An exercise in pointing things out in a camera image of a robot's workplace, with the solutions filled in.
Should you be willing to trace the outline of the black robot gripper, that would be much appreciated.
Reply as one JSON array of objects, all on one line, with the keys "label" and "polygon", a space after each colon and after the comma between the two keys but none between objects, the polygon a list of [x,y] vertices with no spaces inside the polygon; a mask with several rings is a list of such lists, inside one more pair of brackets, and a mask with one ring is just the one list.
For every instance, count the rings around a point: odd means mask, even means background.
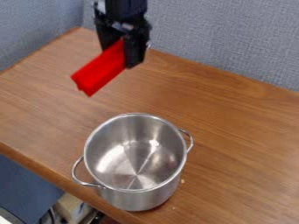
[{"label": "black robot gripper", "polygon": [[94,1],[94,21],[102,50],[107,50],[124,36],[127,68],[134,68],[146,59],[151,31],[146,13],[147,0]]}]

